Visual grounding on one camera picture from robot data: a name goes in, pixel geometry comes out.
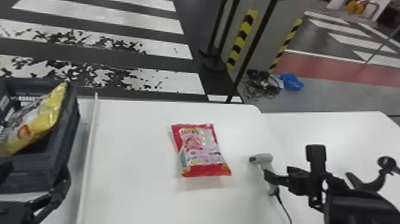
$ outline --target blue object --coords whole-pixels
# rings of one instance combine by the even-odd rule
[[[304,84],[300,82],[294,73],[282,73],[279,79],[285,84],[285,89],[299,91],[304,87]]]

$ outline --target red snack bag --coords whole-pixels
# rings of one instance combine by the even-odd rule
[[[182,176],[231,175],[212,124],[172,125],[172,133],[182,165]]]

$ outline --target metal pole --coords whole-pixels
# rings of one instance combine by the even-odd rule
[[[239,0],[233,0],[232,7],[230,9],[229,16],[228,16],[228,19],[225,24],[224,31],[221,36],[221,41],[220,41],[220,44],[218,45],[218,53],[217,53],[216,58],[214,59],[214,64],[218,64],[220,55],[222,53],[222,49],[224,48],[225,41],[226,41],[226,38],[228,37],[229,29],[230,29],[230,26],[232,25],[233,17],[235,16],[238,5],[239,5]]]
[[[242,67],[240,68],[239,73],[236,76],[235,83],[233,84],[232,90],[230,91],[229,96],[225,101],[226,104],[229,104],[231,102],[232,97],[235,94],[236,89],[239,86],[240,80],[242,80],[242,77],[245,74],[245,71],[247,69],[247,66],[249,65],[250,59],[253,56],[255,48],[257,47],[258,42],[260,41],[260,39],[261,39],[261,37],[263,35],[265,27],[267,26],[268,21],[270,20],[270,18],[272,16],[272,13],[274,12],[275,6],[278,3],[278,1],[279,0],[271,0],[270,1],[270,4],[268,5],[267,11],[265,12],[264,17],[261,20],[261,24],[260,24],[260,26],[259,26],[259,28],[258,28],[258,30],[257,30],[257,32],[256,32],[256,34],[254,36],[254,40],[251,43],[249,51],[246,54],[245,60],[244,60],[244,62],[242,64]]]
[[[199,50],[199,51],[200,51],[201,53],[203,53],[204,55],[211,56],[211,51],[213,50],[215,38],[217,37],[217,31],[218,31],[218,28],[220,27],[221,18],[222,18],[222,15],[223,15],[223,13],[224,13],[224,8],[225,8],[225,5],[226,5],[226,2],[227,2],[227,1],[228,1],[228,0],[222,0],[222,1],[221,1],[220,9],[218,10],[217,19],[216,19],[216,21],[215,21],[215,25],[214,25],[214,28],[213,28],[213,30],[212,30],[210,42],[208,43],[207,52],[204,53],[204,52],[202,52],[201,50]]]
[[[370,58],[368,58],[367,61],[365,61],[365,63],[368,64],[372,60],[372,58],[375,57],[375,55],[377,55],[378,52],[383,48],[385,43],[387,43],[390,39],[392,39],[396,35],[396,33],[399,32],[399,30],[400,30],[400,25],[395,29],[395,31],[393,31],[393,33],[389,37],[386,38],[386,40],[378,47],[378,49],[374,51],[374,53],[370,56]]]

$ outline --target red floor area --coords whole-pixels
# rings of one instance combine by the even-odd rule
[[[298,77],[400,87],[400,69],[285,52],[274,73]]]

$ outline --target white floor marking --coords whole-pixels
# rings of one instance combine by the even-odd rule
[[[358,23],[358,24],[360,26],[362,26],[363,28],[375,33],[376,35],[380,36],[383,39],[387,39],[388,38],[388,36],[385,35],[384,33],[381,33],[380,31],[378,31],[378,30],[376,30],[376,29],[374,29],[374,28],[372,28],[372,27],[370,27],[370,26],[368,26],[366,24],[363,24],[363,23]],[[396,40],[390,39],[389,42],[394,44],[394,45],[396,45],[398,48],[400,48],[400,43],[397,42]]]
[[[182,43],[155,41],[64,27],[23,23],[0,18],[0,38],[21,39],[79,45],[92,48],[117,49],[165,57],[193,59],[189,46]]]
[[[178,20],[62,0],[20,0],[13,7],[36,13],[183,34]]]
[[[362,32],[360,30],[354,29],[354,28],[345,27],[345,26],[339,26],[339,25],[335,25],[335,24],[331,24],[331,23],[325,23],[325,22],[322,22],[322,21],[312,20],[312,19],[310,19],[310,21],[312,23],[314,23],[316,26],[321,27],[321,28],[341,31],[341,32],[350,33],[350,34],[353,34],[353,35],[358,35],[358,36],[365,36],[367,38],[371,37],[368,34]]]
[[[358,56],[360,56],[364,60],[368,60],[372,54],[361,52],[361,51],[354,51]],[[400,59],[399,58],[392,58],[382,55],[375,55],[369,64],[377,64],[380,66],[390,66],[395,68],[400,68]]]
[[[228,96],[224,95],[207,95],[209,101],[225,102]],[[240,97],[233,97],[232,102],[242,102]]]
[[[324,54],[315,54],[315,53],[309,53],[309,52],[305,52],[305,51],[296,51],[296,50],[291,50],[291,49],[286,49],[285,52],[309,55],[309,56],[319,57],[319,58],[328,58],[328,59],[333,59],[333,60],[338,60],[338,61],[348,61],[348,62],[359,63],[359,64],[364,63],[363,61],[350,59],[350,58],[340,58],[340,57],[334,57],[334,56],[329,56],[329,55],[324,55]]]
[[[306,11],[304,14],[308,15],[308,16],[315,17],[315,18],[322,18],[322,19],[325,19],[325,20],[335,21],[337,23],[342,23],[342,24],[345,24],[345,25],[349,25],[349,23],[346,22],[345,20],[342,20],[341,18],[330,16],[330,15],[319,14],[319,13],[315,13],[315,12],[311,12],[311,11]]]
[[[112,0],[112,1],[125,2],[133,5],[141,5],[171,12],[176,11],[173,1],[165,1],[165,0]]]
[[[85,87],[151,92],[202,94],[204,89],[197,73],[153,69],[119,69],[102,64],[72,63],[60,60],[0,55],[0,76],[57,77],[77,81]]]
[[[335,38],[337,41],[340,43],[348,44],[348,45],[354,45],[354,46],[361,46],[363,48],[370,48],[370,49],[378,49],[380,47],[380,43],[373,42],[373,41],[365,41],[362,39],[358,38],[351,38],[349,36],[342,36],[334,33],[328,33],[331,37]],[[391,52],[391,53],[397,53],[396,51],[388,48],[387,46],[383,46],[381,51],[386,51],[386,52]]]

